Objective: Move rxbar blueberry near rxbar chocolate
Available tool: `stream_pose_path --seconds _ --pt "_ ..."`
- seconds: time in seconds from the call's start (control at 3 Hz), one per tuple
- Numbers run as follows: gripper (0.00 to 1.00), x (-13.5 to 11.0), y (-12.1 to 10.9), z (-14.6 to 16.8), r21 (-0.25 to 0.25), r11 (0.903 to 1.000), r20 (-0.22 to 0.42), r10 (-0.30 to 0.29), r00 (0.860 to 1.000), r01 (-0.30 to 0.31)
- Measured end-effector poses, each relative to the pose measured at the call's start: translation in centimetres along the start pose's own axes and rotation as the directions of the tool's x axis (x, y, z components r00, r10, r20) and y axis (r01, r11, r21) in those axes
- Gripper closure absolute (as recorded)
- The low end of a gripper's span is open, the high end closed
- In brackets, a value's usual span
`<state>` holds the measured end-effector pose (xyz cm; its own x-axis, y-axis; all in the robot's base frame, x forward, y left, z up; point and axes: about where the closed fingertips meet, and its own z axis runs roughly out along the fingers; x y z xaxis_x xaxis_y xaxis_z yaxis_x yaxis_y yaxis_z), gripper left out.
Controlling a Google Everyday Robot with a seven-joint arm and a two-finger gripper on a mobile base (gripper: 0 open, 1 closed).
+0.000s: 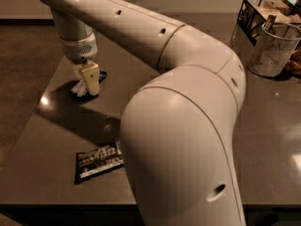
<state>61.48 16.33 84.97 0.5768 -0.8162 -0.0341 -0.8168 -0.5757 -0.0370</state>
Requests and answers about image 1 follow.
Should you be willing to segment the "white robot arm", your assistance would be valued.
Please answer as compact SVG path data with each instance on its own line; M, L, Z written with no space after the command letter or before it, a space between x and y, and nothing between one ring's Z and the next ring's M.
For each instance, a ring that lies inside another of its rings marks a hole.
M159 72L124 109L119 138L146 226L246 226L232 152L242 62L213 37L122 0L40 0L66 46L100 32Z

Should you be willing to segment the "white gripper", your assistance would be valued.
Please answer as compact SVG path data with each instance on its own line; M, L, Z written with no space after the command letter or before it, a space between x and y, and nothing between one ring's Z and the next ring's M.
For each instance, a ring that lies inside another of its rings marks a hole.
M63 40L61 39L62 51L65 57L72 63L74 75L78 80L83 79L87 91L95 96L99 93L99 66L96 63L81 64L87 60L92 60L98 52L96 37L91 33L82 40Z

